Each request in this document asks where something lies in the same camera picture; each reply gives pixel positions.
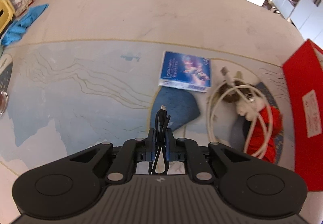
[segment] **blue box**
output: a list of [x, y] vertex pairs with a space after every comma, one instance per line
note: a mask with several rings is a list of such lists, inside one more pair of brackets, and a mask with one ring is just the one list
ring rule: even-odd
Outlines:
[[158, 85], [205, 93], [211, 87], [210, 60], [165, 52]]

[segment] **label sticker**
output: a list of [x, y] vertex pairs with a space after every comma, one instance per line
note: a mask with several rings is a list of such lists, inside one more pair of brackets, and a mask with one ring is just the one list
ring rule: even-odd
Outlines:
[[315, 90], [309, 91], [302, 97], [305, 111], [307, 137], [322, 133], [321, 117]]

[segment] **yellow plastic object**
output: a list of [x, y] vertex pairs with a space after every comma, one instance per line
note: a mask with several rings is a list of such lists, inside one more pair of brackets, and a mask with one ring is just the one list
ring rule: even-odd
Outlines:
[[10, 23], [15, 13], [10, 0], [0, 0], [0, 33]]

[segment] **red box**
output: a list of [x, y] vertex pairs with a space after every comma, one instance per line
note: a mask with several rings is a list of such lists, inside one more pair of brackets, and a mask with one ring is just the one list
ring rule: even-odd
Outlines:
[[309, 191], [323, 190], [323, 51], [311, 40], [283, 64], [295, 130], [295, 172]]

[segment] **red toy clothing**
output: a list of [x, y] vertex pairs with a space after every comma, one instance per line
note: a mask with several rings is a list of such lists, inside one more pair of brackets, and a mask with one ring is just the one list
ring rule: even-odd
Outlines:
[[[276, 149], [275, 149], [273, 138], [277, 134], [279, 134], [279, 132], [282, 130], [282, 116], [279, 110], [277, 110], [275, 107], [271, 106], [270, 108], [273, 114], [273, 131], [271, 134], [271, 138], [268, 142], [267, 151], [262, 160], [274, 163], [275, 157], [276, 157]], [[259, 112], [259, 114], [264, 119], [264, 122], [268, 128], [269, 118], [268, 118], [267, 109], [266, 108], [262, 109]], [[247, 149], [247, 154], [252, 155], [253, 153], [255, 153], [262, 146], [263, 142], [264, 142], [264, 133], [263, 133], [260, 121], [257, 120], [254, 132], [252, 133], [252, 136], [250, 139], [249, 147]]]

